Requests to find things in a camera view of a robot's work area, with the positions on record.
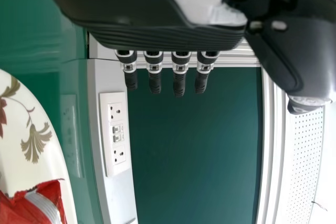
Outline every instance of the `ventilation grille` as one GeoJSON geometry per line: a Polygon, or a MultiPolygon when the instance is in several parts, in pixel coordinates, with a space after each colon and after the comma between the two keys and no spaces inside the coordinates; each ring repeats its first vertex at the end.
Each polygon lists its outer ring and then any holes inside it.
{"type": "Polygon", "coordinates": [[[287,223],[309,222],[317,186],[323,140],[323,109],[293,116],[294,160],[287,202],[287,223]]]}

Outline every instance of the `power socket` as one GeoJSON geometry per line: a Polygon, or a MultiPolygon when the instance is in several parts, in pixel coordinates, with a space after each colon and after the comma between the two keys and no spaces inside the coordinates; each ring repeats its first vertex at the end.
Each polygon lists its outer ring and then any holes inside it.
{"type": "Polygon", "coordinates": [[[108,104],[109,121],[116,122],[123,119],[122,103],[110,103],[108,104]]]}
{"type": "Polygon", "coordinates": [[[101,93],[100,124],[106,176],[131,168],[127,97],[124,92],[101,93]]]}
{"type": "Polygon", "coordinates": [[[119,165],[122,162],[126,161],[126,151],[125,151],[125,145],[118,146],[116,148],[113,148],[113,164],[119,165]]]}

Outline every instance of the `floral pattern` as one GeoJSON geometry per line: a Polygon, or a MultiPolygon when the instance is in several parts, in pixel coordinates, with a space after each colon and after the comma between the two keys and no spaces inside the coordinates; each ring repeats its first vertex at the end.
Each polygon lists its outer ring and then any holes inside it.
{"type": "Polygon", "coordinates": [[[30,125],[29,129],[29,138],[26,142],[21,140],[21,149],[22,152],[25,153],[27,161],[31,161],[33,164],[38,163],[39,154],[43,152],[44,147],[46,146],[46,142],[50,141],[52,137],[52,133],[49,129],[49,124],[47,122],[44,123],[44,128],[40,131],[36,130],[35,124],[33,123],[33,119],[30,116],[33,113],[35,108],[27,109],[23,103],[13,98],[16,92],[20,89],[20,82],[12,76],[11,85],[7,87],[5,91],[0,95],[0,137],[4,137],[3,132],[3,124],[7,124],[6,113],[4,107],[7,106],[6,100],[12,100],[17,104],[20,104],[25,108],[28,114],[28,121],[26,127],[30,125]]]}

